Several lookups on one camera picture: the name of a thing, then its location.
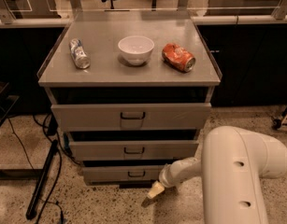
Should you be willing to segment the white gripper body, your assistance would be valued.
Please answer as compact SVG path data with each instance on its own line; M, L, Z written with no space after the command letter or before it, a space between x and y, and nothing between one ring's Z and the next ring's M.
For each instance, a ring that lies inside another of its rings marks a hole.
M180 183L180 168L177 164L166 164L159 174L159 181L165 188L172 188Z

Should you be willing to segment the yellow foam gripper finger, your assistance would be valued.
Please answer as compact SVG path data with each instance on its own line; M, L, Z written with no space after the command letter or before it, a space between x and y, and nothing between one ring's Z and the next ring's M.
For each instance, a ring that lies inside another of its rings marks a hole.
M159 195L160 193L162 193L165 190L165 187L159 182L159 181L155 181L152 186L151 189L149 190L147 197L149 199L153 199L155 198L157 195Z

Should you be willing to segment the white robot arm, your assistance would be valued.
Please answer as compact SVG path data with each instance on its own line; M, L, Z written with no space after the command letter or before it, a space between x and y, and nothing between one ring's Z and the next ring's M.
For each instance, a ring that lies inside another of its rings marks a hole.
M268 224L260 180L286 173L287 147L281 141L221 126L208 133L200 159L165 165L148 197L201 176L205 224Z

